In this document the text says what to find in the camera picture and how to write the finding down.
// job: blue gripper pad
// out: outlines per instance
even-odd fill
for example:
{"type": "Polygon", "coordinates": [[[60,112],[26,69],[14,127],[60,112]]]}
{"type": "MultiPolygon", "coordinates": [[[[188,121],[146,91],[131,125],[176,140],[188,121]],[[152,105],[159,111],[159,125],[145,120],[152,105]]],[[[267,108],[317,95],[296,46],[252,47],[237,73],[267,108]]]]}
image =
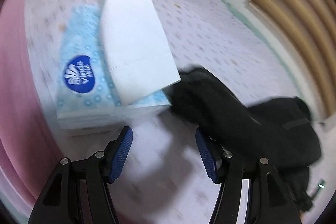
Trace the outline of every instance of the blue gripper pad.
{"type": "Polygon", "coordinates": [[[208,177],[211,178],[215,183],[218,179],[218,175],[216,173],[216,161],[211,155],[210,150],[204,140],[204,135],[199,130],[199,128],[196,129],[195,139],[208,177]]]}
{"type": "Polygon", "coordinates": [[[112,159],[112,170],[110,173],[110,181],[113,183],[118,177],[120,177],[121,171],[124,167],[128,152],[133,142],[133,131],[129,127],[127,132],[121,141],[117,152],[112,159]]]}

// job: brown ribbed surface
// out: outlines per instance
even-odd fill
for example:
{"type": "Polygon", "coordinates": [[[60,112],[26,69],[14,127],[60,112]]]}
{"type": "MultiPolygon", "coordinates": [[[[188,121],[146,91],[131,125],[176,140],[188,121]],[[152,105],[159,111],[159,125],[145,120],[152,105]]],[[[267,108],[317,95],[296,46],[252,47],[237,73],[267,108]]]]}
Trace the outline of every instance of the brown ribbed surface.
{"type": "Polygon", "coordinates": [[[336,3],[334,0],[251,0],[297,49],[328,116],[336,111],[336,3]]]}

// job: metal pin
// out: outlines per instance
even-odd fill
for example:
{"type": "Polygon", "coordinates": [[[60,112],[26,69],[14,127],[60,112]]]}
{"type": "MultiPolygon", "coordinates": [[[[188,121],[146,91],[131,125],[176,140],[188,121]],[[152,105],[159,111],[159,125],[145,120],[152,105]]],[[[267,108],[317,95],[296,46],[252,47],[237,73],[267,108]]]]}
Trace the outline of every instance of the metal pin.
{"type": "Polygon", "coordinates": [[[69,162],[69,159],[67,159],[67,158],[63,158],[63,159],[61,159],[61,161],[60,161],[60,163],[61,163],[62,165],[66,165],[68,162],[69,162]]]}
{"type": "Polygon", "coordinates": [[[261,162],[262,164],[268,164],[268,159],[266,159],[266,158],[261,158],[261,159],[260,159],[260,162],[261,162]]]}
{"type": "Polygon", "coordinates": [[[97,153],[95,153],[95,157],[96,158],[102,158],[102,157],[104,157],[104,152],[103,151],[98,151],[97,153]]]}
{"type": "Polygon", "coordinates": [[[224,151],[223,155],[225,158],[231,158],[233,156],[232,152],[230,151],[224,151]]]}

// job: mattress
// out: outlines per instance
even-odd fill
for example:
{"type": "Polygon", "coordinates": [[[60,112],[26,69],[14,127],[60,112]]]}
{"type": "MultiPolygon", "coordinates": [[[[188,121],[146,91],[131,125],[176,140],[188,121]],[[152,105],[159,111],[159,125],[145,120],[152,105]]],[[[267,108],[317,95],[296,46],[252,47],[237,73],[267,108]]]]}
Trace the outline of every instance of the mattress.
{"type": "MultiPolygon", "coordinates": [[[[221,0],[152,0],[175,63],[202,65],[246,105],[299,91],[268,45],[234,17],[221,0]]],[[[26,0],[31,71],[47,122],[64,155],[89,157],[113,139],[111,132],[69,137],[56,120],[58,50],[71,7],[98,0],[26,0]],[[36,14],[44,15],[36,19],[36,14]]],[[[133,125],[124,169],[110,186],[115,209],[138,223],[208,223],[219,185],[208,178],[195,143],[196,125],[166,111],[133,125]]],[[[244,223],[248,182],[243,181],[237,223],[244,223]]]]}

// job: pink curtain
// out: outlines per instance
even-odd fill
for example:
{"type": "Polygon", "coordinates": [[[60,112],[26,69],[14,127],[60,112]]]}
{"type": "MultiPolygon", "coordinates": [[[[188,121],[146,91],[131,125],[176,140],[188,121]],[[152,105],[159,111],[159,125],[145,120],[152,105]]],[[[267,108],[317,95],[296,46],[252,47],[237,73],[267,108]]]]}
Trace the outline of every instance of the pink curtain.
{"type": "Polygon", "coordinates": [[[14,192],[33,207],[63,156],[33,82],[24,7],[25,0],[6,0],[0,12],[0,167],[14,192]]]}

